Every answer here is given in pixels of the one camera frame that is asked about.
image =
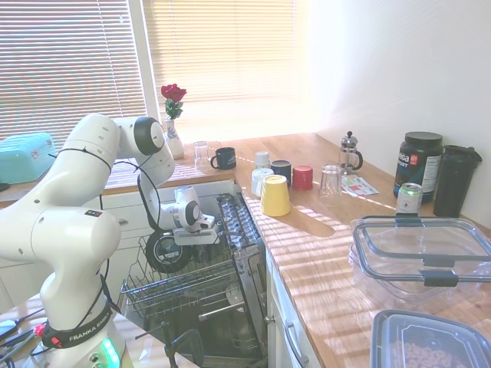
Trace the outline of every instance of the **red rose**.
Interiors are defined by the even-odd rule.
[[[162,86],[160,88],[160,93],[168,100],[179,102],[186,94],[186,90],[179,88],[177,84],[169,84],[167,86]]]

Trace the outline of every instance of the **window blinds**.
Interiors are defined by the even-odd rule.
[[[188,91],[176,122],[182,139],[288,133],[297,123],[296,0],[143,0],[143,10],[162,118],[160,87]]]
[[[0,139],[146,114],[126,0],[0,2]]]

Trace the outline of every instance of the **white wall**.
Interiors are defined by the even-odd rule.
[[[474,146],[484,161],[463,214],[491,226],[491,1],[312,1],[318,132],[352,130],[392,175],[408,131]]]

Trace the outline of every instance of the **black thermos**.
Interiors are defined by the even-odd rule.
[[[473,147],[445,146],[433,213],[459,217],[474,170],[483,158]]]

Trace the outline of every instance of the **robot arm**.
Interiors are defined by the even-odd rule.
[[[172,229],[178,245],[215,242],[216,238],[212,238],[213,234],[216,234],[216,230],[213,229],[215,219],[202,213],[193,187],[176,189],[175,203],[162,204],[159,201],[155,188],[164,184],[174,171],[174,160],[165,144],[159,122],[150,117],[140,117],[137,120],[120,118],[114,122],[121,131],[120,152],[117,158],[134,157],[143,171],[138,176],[138,189],[150,227],[156,232]]]
[[[63,336],[58,341],[66,345],[33,357],[35,366],[85,367],[76,362],[88,362],[87,356],[94,353],[103,356],[101,342],[108,339],[119,356],[124,350],[114,324],[108,323],[110,311],[100,294],[99,275],[102,263],[117,249],[120,227],[109,212],[80,206],[102,193],[116,159],[129,158],[135,158],[146,173],[140,174],[139,187],[152,227],[181,231],[186,240],[181,245],[214,242],[203,241],[209,238],[201,231],[211,229],[214,218],[201,212],[192,188],[178,189],[176,203],[161,205],[157,198],[154,186],[172,176],[174,161],[156,120],[86,116],[43,180],[0,211],[0,257],[43,261],[54,269],[40,294],[49,336]]]

